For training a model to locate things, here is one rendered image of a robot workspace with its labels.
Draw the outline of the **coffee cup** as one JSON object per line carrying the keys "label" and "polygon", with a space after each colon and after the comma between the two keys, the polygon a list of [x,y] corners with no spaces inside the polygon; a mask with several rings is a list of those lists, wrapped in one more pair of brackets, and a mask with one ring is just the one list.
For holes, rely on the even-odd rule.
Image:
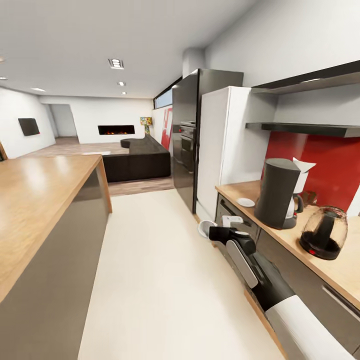
{"label": "coffee cup", "polygon": [[205,241],[210,241],[209,230],[211,226],[216,227],[217,224],[210,220],[203,220],[200,223],[198,223],[198,227],[197,227],[198,234]]}

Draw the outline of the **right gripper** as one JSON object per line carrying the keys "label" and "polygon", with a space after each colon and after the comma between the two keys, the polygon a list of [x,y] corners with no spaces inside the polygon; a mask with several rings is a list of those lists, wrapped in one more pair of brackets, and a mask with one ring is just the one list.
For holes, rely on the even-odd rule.
{"label": "right gripper", "polygon": [[[227,230],[237,230],[235,227],[220,227],[220,226],[210,226],[209,227],[209,239],[212,241],[219,241],[224,245],[222,240],[223,234]],[[237,230],[240,231],[240,230]]]}

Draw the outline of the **saucer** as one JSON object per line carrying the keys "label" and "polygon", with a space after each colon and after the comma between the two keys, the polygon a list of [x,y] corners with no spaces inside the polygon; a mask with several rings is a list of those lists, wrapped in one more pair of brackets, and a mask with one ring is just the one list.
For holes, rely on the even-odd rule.
{"label": "saucer", "polygon": [[251,199],[247,199],[247,198],[239,198],[237,200],[237,202],[240,205],[244,206],[244,207],[253,207],[253,206],[255,206],[254,201],[252,201]]}

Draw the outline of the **paper coffee filter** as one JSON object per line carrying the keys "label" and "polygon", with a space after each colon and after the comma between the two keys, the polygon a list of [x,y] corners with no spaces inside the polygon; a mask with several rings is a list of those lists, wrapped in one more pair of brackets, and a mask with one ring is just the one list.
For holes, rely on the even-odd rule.
{"label": "paper coffee filter", "polygon": [[310,169],[313,165],[312,163],[304,163],[300,160],[292,160],[292,162],[294,162],[297,167],[300,169],[300,173],[304,174],[306,171],[308,171],[308,169]]}

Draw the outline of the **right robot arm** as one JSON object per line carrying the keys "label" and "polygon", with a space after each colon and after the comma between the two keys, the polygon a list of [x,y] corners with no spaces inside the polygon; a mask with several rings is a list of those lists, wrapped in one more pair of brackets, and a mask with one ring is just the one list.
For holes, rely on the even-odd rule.
{"label": "right robot arm", "polygon": [[278,267],[262,252],[257,252],[251,235],[231,227],[242,224],[243,219],[222,215],[220,221],[220,226],[209,227],[209,239],[226,246],[289,360],[356,360],[306,307]]}

